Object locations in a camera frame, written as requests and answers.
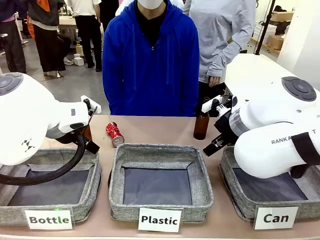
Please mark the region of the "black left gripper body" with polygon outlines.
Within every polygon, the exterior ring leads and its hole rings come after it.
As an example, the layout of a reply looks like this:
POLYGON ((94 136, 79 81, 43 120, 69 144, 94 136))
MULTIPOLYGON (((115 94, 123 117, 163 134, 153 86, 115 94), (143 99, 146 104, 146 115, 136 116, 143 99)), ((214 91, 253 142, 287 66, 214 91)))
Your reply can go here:
POLYGON ((86 126, 83 126, 81 128, 81 134, 84 136, 86 144, 88 144, 89 142, 91 142, 93 140, 92 133, 91 133, 91 128, 90 128, 89 124, 86 125, 86 126))

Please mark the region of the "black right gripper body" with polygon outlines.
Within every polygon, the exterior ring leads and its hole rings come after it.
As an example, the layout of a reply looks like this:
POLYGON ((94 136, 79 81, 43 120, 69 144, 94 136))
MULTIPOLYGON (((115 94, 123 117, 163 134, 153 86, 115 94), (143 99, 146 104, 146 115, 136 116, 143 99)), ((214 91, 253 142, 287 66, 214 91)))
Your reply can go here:
POLYGON ((214 139, 214 144, 217 147, 224 147, 228 144, 235 144, 238 140, 238 136, 232 131, 229 118, 231 116, 231 110, 227 111, 224 115, 219 117, 215 122, 215 128, 220 132, 220 135, 214 139))

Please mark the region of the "brown glass bottle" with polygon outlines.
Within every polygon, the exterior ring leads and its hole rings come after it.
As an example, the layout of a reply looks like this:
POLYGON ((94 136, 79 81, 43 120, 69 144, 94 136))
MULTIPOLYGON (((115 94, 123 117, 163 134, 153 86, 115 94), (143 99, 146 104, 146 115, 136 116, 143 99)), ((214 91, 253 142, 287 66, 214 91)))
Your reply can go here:
POLYGON ((202 105, 210 100, 209 97, 204 97, 201 104, 197 108, 196 120, 194 125, 193 137, 197 140, 204 140, 206 138, 207 129, 210 121, 208 112, 202 111, 202 105))

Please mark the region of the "grey fabric basket labelled Plastic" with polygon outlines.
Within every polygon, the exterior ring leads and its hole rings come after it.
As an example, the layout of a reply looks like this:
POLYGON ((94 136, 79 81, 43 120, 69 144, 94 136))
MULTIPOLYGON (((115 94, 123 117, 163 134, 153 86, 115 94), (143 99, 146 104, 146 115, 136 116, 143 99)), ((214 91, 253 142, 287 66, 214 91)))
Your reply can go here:
POLYGON ((140 209, 180 211, 182 223, 202 223, 214 192, 200 150, 190 145, 124 143, 109 178, 111 217, 137 222, 140 209))

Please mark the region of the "grey hoodie person's hand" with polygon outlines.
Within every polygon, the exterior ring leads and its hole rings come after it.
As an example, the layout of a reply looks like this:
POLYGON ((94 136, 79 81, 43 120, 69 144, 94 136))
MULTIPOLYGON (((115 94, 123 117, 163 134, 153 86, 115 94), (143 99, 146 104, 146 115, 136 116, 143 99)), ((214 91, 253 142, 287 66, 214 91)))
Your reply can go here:
POLYGON ((208 75, 207 78, 208 78, 208 86, 210 88, 213 88, 215 85, 218 85, 220 80, 221 80, 220 76, 210 76, 210 75, 208 75))

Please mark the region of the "white table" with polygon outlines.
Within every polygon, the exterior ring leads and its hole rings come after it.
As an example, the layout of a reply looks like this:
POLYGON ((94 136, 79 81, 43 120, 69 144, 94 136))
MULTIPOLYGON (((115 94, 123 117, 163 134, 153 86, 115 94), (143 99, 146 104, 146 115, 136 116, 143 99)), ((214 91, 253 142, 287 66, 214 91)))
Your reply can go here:
POLYGON ((239 102, 269 97, 273 102, 285 99, 272 85, 282 85, 283 77, 296 75, 265 55, 240 53, 227 65, 225 74, 226 94, 237 97, 239 102))

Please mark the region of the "white Bottle label card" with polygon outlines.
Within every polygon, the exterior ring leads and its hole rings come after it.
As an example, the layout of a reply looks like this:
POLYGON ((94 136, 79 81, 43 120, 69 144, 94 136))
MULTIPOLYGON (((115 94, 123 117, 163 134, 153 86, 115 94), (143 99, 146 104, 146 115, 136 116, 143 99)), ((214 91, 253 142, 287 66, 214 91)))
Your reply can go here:
POLYGON ((24 215, 30 230, 65 231, 75 225, 71 208, 26 209, 24 215))

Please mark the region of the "person in grey hoodie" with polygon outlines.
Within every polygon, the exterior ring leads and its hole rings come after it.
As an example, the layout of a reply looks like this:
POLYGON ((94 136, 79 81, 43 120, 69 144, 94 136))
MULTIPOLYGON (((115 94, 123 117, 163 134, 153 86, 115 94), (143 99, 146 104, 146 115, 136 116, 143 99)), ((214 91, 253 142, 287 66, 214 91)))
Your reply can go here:
POLYGON ((194 22, 199 41, 198 106, 226 89, 227 65, 249 42, 255 26, 256 0, 185 0, 183 13, 194 22), (209 87, 208 76, 221 77, 209 87))

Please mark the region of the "white Plastic label card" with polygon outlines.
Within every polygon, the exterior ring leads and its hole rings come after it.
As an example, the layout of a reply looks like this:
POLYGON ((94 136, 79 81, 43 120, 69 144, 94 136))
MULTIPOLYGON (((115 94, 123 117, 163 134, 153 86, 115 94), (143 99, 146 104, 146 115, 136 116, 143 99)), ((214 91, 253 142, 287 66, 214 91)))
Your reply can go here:
POLYGON ((140 208, 138 230, 178 233, 181 216, 181 210, 140 208))

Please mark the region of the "bystander with orange jacket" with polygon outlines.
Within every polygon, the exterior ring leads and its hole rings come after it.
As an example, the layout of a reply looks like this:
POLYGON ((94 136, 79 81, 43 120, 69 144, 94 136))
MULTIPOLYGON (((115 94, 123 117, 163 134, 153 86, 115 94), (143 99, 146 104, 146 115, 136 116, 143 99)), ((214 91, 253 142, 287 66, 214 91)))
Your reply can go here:
POLYGON ((58 36, 59 11, 64 0, 24 0, 29 23, 33 26, 35 43, 43 75, 61 78, 64 71, 63 41, 58 36))

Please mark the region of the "bystander in white shirt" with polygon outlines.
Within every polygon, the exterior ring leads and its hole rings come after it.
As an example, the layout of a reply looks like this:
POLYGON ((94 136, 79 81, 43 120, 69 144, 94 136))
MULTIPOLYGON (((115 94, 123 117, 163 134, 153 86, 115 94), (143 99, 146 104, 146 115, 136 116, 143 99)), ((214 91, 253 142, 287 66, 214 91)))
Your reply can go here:
POLYGON ((75 15, 78 35, 89 68, 102 71, 101 0, 66 0, 75 15))

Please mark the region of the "black stand pole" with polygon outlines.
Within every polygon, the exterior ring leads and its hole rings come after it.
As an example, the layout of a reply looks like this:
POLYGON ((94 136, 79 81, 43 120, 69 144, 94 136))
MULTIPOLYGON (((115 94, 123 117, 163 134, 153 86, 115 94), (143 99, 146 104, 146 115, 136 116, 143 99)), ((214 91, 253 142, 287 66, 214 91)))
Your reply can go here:
POLYGON ((255 48, 255 52, 254 52, 254 54, 257 55, 257 56, 260 55, 260 50, 261 50, 261 47, 263 45, 263 41, 264 41, 268 26, 269 26, 269 22, 270 22, 271 17, 272 17, 272 13, 273 13, 273 9, 274 9, 274 6, 275 6, 275 2, 276 2, 276 0, 270 0, 269 1, 269 5, 268 5, 268 8, 267 8, 268 12, 267 12, 267 15, 266 15, 266 19, 263 22, 264 26, 263 26, 263 29, 262 29, 262 33, 259 35, 260 36, 260 40, 257 41, 258 45, 255 48))

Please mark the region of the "bystander in purple top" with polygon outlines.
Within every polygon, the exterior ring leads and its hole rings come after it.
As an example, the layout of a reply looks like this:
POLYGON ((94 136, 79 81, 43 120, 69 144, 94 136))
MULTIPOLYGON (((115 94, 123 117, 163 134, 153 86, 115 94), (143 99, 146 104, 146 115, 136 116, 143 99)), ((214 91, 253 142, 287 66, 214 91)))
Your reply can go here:
POLYGON ((22 0, 0 0, 0 34, 4 38, 5 57, 10 72, 26 73, 26 61, 15 13, 23 20, 27 19, 27 9, 22 0))

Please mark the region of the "small cardboard box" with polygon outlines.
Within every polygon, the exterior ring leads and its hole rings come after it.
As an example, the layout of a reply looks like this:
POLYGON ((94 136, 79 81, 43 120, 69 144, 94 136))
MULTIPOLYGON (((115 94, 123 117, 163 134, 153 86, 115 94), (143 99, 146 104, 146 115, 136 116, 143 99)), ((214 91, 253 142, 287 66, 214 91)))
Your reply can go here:
POLYGON ((273 12, 270 20, 273 22, 287 22, 292 20, 293 15, 294 12, 288 11, 273 12))

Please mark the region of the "white face mask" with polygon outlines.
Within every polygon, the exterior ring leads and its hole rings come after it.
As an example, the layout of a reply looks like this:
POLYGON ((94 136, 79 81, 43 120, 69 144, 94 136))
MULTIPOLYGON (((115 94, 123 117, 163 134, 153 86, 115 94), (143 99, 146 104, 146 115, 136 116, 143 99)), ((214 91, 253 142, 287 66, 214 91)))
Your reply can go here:
POLYGON ((164 0, 137 0, 137 2, 147 10, 156 10, 160 6, 166 6, 166 3, 164 0))

